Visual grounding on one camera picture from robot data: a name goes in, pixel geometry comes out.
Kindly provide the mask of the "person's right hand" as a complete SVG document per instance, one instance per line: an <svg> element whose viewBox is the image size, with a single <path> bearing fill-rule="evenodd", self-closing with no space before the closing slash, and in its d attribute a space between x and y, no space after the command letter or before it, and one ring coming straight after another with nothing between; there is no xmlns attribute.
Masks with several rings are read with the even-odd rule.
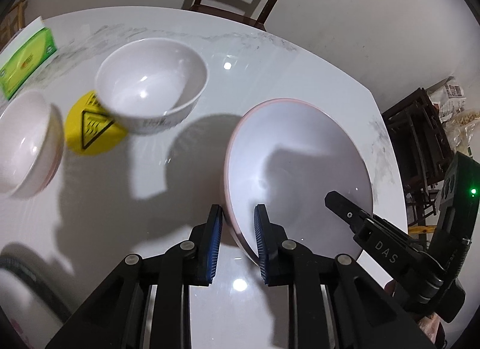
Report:
<svg viewBox="0 0 480 349"><path fill-rule="evenodd" d="M438 314L434 312L426 317L419 317L415 312L411 312L408 308L408 294L396 280L390 280L385 284L384 290L397 301L404 311L409 313L420 330L433 342L436 348L445 348L445 333L441 325L441 318Z"/></svg>

